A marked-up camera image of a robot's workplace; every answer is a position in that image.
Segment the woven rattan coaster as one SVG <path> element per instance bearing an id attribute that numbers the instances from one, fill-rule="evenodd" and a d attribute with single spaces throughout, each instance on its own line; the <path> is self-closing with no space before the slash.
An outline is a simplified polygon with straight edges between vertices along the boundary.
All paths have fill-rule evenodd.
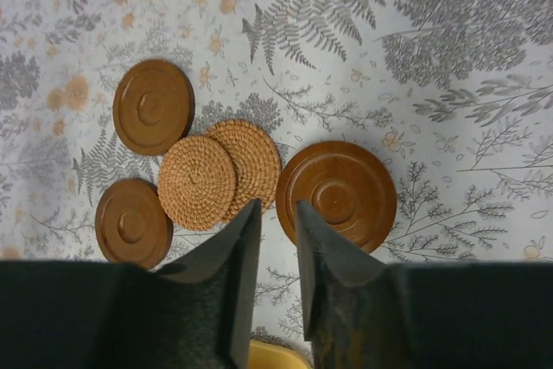
<path id="1" fill-rule="evenodd" d="M 257 125 L 230 119 L 207 130 L 206 135 L 219 143 L 231 157 L 237 176 L 232 204 L 224 222 L 229 222 L 252 199 L 260 199 L 265 213 L 276 198 L 282 164 L 270 136 Z"/>
<path id="2" fill-rule="evenodd" d="M 206 231 L 219 223 L 232 204 L 236 186 L 231 157 L 206 136 L 176 142 L 162 159 L 157 183 L 164 212 L 191 231 Z"/>

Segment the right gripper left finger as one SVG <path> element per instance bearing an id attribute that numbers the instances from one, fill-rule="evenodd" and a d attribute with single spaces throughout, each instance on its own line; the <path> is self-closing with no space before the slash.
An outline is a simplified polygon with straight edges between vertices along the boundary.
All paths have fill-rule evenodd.
<path id="1" fill-rule="evenodd" d="M 154 368 L 247 365 L 261 237 L 261 202 L 156 274 Z"/>

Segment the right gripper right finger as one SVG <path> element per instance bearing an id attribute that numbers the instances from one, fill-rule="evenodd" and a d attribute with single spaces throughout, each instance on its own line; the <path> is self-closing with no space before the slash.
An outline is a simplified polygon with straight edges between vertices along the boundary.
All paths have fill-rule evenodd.
<path id="1" fill-rule="evenodd" d="M 303 333 L 317 368 L 411 368 L 391 267 L 296 205 Z"/>

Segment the woven rattan coaster back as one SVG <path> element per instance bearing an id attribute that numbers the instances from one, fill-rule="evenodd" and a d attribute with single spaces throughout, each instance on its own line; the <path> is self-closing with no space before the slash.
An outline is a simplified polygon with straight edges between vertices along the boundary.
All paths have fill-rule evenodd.
<path id="1" fill-rule="evenodd" d="M 265 213 L 276 198 L 282 164 L 270 136 L 257 125 L 230 119 L 207 130 L 206 135 L 219 143 L 231 157 L 237 176 L 232 204 L 224 222 L 229 222 L 252 199 L 260 199 Z"/>

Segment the brown wooden coaster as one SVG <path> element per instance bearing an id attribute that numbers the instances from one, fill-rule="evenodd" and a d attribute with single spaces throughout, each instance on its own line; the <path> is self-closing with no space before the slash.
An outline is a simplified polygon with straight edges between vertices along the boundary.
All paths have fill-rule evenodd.
<path id="1" fill-rule="evenodd" d="M 131 262 L 151 270 L 168 254 L 173 223 L 162 209 L 156 187 L 130 178 L 113 183 L 102 194 L 95 233 L 108 261 Z"/>
<path id="2" fill-rule="evenodd" d="M 129 150 L 160 156 L 189 133 L 194 90 L 187 75 L 172 62 L 143 60 L 120 80 L 112 110 L 115 130 Z"/>
<path id="3" fill-rule="evenodd" d="M 397 213 L 388 169 L 373 153 L 343 141 L 308 146 L 280 174 L 276 212 L 292 244 L 299 200 L 309 202 L 327 224 L 367 253 L 383 244 Z"/>

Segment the woven rattan coaster front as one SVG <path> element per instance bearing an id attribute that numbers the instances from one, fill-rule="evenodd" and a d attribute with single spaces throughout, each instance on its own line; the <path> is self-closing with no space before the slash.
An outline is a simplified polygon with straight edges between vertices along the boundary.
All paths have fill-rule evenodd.
<path id="1" fill-rule="evenodd" d="M 219 223 L 232 204 L 236 186 L 231 157 L 206 136 L 176 142 L 162 159 L 157 183 L 164 212 L 191 231 L 206 231 Z"/>

